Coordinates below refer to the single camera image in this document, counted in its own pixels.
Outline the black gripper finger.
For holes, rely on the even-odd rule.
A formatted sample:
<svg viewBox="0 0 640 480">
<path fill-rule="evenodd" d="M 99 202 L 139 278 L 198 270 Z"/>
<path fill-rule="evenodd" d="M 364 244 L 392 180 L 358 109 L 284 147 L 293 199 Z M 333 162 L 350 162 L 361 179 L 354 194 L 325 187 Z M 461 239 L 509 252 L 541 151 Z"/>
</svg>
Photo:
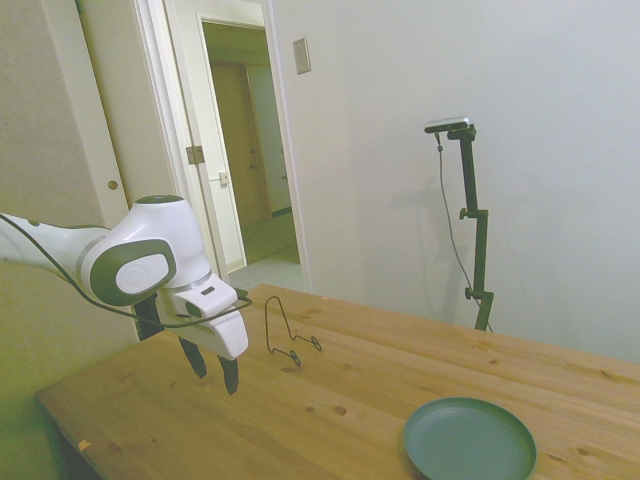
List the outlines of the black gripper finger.
<svg viewBox="0 0 640 480">
<path fill-rule="evenodd" d="M 207 366 L 198 346 L 182 337 L 179 338 L 179 342 L 194 373 L 200 379 L 204 378 L 207 375 Z"/>
<path fill-rule="evenodd" d="M 223 371 L 225 388 L 229 395 L 234 395 L 239 387 L 239 366 L 236 359 L 230 360 L 223 356 L 218 356 L 219 363 Z"/>
</svg>

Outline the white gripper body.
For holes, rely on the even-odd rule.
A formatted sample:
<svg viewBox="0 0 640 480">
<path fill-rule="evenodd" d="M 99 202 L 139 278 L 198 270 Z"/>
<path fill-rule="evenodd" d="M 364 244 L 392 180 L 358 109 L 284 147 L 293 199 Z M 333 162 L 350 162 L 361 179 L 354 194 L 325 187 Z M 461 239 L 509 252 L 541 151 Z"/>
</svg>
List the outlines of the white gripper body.
<svg viewBox="0 0 640 480">
<path fill-rule="evenodd" d="M 187 339 L 225 359 L 237 359 L 249 345 L 244 320 L 239 311 L 187 328 Z"/>
</svg>

